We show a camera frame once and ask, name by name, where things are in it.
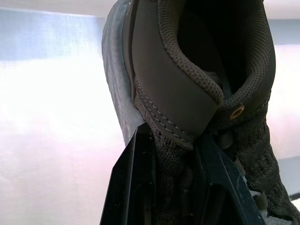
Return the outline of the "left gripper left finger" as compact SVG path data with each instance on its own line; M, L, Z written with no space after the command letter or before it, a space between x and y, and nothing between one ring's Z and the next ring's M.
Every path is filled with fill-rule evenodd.
M149 126L139 126L115 163L100 225L156 223L156 159Z

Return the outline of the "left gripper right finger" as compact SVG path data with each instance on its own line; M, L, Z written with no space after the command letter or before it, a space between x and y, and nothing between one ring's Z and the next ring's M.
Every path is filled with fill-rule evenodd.
M263 225L265 223L237 166L211 134L196 142L199 196L198 225Z

